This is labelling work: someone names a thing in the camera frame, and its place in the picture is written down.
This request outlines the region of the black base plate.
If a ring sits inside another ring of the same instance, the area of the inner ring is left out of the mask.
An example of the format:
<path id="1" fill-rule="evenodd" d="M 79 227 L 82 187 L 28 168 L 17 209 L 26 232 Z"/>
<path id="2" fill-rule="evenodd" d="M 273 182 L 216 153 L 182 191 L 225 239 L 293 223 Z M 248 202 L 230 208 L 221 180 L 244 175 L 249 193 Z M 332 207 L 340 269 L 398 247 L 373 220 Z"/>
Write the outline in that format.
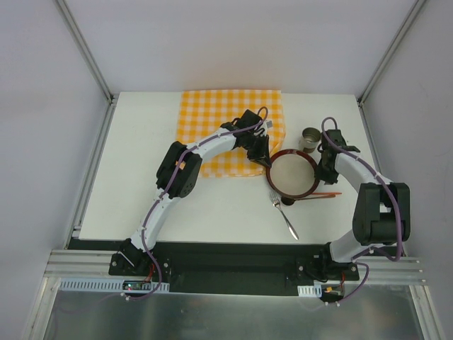
<path id="1" fill-rule="evenodd" d="M 112 276 L 151 276 L 172 293 L 295 296 L 316 281 L 359 279 L 351 261 L 335 262 L 327 245 L 157 242 L 146 253 L 130 240 L 112 255 Z"/>

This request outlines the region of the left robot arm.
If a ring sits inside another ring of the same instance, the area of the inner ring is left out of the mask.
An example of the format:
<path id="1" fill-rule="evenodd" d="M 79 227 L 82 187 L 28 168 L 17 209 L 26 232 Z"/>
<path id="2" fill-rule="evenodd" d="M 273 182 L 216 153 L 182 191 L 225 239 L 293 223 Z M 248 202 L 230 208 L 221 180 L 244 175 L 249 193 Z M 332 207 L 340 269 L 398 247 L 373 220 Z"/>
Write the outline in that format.
<path id="1" fill-rule="evenodd" d="M 155 244 L 170 209 L 187 197 L 195 187 L 201 166 L 236 148 L 246 150 L 247 159 L 266 168 L 271 167 L 268 109 L 263 106 L 254 113 L 246 110 L 240 118 L 221 124 L 212 134 L 197 142 L 174 142 L 156 172 L 156 194 L 137 231 L 120 246 L 125 267 L 140 276 L 149 269 Z"/>

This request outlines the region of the metal cup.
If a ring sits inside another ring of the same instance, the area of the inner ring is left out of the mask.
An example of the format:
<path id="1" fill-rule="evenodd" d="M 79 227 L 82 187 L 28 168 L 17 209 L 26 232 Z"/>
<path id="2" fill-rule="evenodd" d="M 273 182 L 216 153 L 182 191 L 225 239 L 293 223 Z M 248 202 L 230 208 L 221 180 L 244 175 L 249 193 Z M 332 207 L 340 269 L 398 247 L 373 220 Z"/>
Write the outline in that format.
<path id="1" fill-rule="evenodd" d="M 307 154 L 315 151 L 321 140 L 321 132 L 314 127 L 306 127 L 302 130 L 299 141 L 299 149 Z"/>

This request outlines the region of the left frame post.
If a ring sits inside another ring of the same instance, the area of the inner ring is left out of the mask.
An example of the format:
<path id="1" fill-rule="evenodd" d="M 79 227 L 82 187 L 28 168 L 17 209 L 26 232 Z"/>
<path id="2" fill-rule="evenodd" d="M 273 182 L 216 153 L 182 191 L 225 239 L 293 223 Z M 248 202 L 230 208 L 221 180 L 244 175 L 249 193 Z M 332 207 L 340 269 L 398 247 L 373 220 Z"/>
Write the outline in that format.
<path id="1" fill-rule="evenodd" d="M 82 33 L 79 24 L 76 21 L 74 14 L 71 12 L 67 1 L 55 0 L 53 1 L 56 9 L 59 11 L 62 20 L 64 21 L 70 36 L 72 37 L 82 59 L 84 60 L 88 70 L 90 71 L 94 81 L 100 89 L 103 97 L 108 103 L 112 103 L 115 99 L 114 93 L 110 90 L 110 87 L 103 76 L 103 73 L 98 66 L 93 53 L 88 46 L 88 43 Z"/>

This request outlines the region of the aluminium front rail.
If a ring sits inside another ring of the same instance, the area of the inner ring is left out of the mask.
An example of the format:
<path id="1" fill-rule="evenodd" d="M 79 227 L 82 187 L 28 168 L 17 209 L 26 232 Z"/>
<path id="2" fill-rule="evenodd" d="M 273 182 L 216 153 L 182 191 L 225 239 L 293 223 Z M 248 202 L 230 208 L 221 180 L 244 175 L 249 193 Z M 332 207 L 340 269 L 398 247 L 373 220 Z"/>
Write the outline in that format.
<path id="1" fill-rule="evenodd" d="M 361 264 L 355 263 L 319 273 L 315 265 L 317 255 L 303 259 L 290 255 L 239 254 L 181 254 L 157 257 L 159 268 L 150 264 L 134 270 L 123 257 L 114 251 L 53 250 L 45 267 L 45 277 L 60 278 L 109 278 L 144 280 L 162 277 L 172 286 L 194 280 L 198 285 L 218 281 L 277 281 L 297 285 L 314 282 L 351 282 L 375 285 L 427 285 L 428 280 L 417 258 L 404 257 L 398 262 L 383 257 L 365 256 Z"/>

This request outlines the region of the red rimmed ceramic plate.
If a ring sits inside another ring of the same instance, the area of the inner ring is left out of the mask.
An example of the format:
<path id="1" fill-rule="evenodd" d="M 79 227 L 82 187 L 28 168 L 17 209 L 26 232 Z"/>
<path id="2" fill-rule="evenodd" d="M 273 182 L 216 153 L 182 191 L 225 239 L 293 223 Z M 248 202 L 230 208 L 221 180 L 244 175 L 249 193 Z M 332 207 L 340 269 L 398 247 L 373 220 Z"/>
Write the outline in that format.
<path id="1" fill-rule="evenodd" d="M 317 164 L 309 154 L 298 149 L 283 149 L 272 155 L 270 162 L 271 167 L 265 172 L 266 179 L 282 197 L 300 200 L 318 188 Z"/>

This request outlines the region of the right frame post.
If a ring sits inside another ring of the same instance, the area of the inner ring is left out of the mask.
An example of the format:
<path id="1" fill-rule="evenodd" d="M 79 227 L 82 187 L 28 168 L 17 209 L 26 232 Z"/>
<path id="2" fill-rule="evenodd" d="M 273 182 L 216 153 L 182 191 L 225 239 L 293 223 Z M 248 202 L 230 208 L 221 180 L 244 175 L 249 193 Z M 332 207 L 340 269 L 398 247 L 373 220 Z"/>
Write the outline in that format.
<path id="1" fill-rule="evenodd" d="M 394 55 L 398 52 L 398 49 L 403 43 L 405 37 L 410 32 L 411 28 L 415 24 L 416 20 L 418 19 L 419 15 L 423 11 L 427 3 L 428 0 L 416 0 L 411 5 L 408 13 L 403 19 L 402 24 L 399 26 L 398 30 L 396 31 L 396 34 L 389 43 L 389 46 L 386 48 L 384 54 L 379 60 L 378 65 L 374 69 L 369 81 L 367 82 L 361 94 L 357 97 L 357 104 L 360 108 L 363 107 L 363 105 L 371 95 L 373 89 L 383 76 L 384 72 L 386 71 L 386 68 L 389 66 Z"/>

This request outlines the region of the copper spoon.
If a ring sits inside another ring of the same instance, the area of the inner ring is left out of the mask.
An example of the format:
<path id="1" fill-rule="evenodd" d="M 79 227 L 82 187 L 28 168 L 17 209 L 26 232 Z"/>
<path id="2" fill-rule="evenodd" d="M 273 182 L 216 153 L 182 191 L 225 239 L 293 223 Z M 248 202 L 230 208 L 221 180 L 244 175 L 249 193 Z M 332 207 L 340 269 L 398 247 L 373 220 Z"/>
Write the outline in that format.
<path id="1" fill-rule="evenodd" d="M 315 200 L 315 199 L 326 199 L 326 198 L 335 198 L 335 195 L 315 195 L 315 196 L 305 197 L 305 198 L 300 198 L 300 199 L 281 197 L 281 202 L 283 205 L 291 206 L 291 205 L 295 204 L 296 202 L 300 202 L 303 200 Z"/>

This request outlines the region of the silver fork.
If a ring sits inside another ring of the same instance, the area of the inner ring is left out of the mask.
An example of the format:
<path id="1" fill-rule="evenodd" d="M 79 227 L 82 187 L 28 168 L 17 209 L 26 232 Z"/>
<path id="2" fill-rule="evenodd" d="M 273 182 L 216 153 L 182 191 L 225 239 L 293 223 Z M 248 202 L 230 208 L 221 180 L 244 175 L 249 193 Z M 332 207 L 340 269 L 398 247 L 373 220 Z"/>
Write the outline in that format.
<path id="1" fill-rule="evenodd" d="M 299 235 L 297 234 L 297 231 L 292 226 L 291 222 L 289 221 L 286 214 L 282 210 L 281 202 L 280 202 L 280 199 L 278 198 L 276 192 L 274 192 L 274 191 L 269 192 L 269 196 L 270 196 L 270 200 L 271 200 L 273 206 L 280 212 L 281 216 L 283 217 L 290 234 L 293 236 L 294 239 L 299 240 Z"/>

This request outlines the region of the frame post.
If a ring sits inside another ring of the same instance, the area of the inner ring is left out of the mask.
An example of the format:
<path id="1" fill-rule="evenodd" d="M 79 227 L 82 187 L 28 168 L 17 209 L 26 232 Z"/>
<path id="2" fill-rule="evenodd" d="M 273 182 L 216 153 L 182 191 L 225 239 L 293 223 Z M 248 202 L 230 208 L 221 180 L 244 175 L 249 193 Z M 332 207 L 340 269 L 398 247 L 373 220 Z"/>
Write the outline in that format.
<path id="1" fill-rule="evenodd" d="M 56 9 L 59 11 L 62 20 L 64 21 L 70 36 L 72 37 L 82 59 L 84 60 L 88 70 L 90 71 L 94 81 L 100 89 L 103 97 L 108 103 L 112 103 L 115 99 L 114 93 L 110 90 L 110 87 L 103 76 L 103 73 L 98 66 L 93 53 L 88 46 L 88 43 L 82 33 L 79 24 L 76 21 L 74 14 L 71 12 L 67 1 L 55 0 L 53 1 Z"/>
<path id="2" fill-rule="evenodd" d="M 396 31 L 396 34 L 389 43 L 389 46 L 386 48 L 384 54 L 379 60 L 378 65 L 374 69 L 369 81 L 367 82 L 361 94 L 357 97 L 357 104 L 360 108 L 363 107 L 363 105 L 371 95 L 373 89 L 383 76 L 384 72 L 386 71 L 386 68 L 389 66 L 394 55 L 398 52 L 398 49 L 403 43 L 405 37 L 410 32 L 411 28 L 415 24 L 416 20 L 418 19 L 419 15 L 423 11 L 427 3 L 428 0 L 416 0 L 411 5 L 408 13 L 403 19 L 402 24 L 399 26 L 398 30 Z"/>

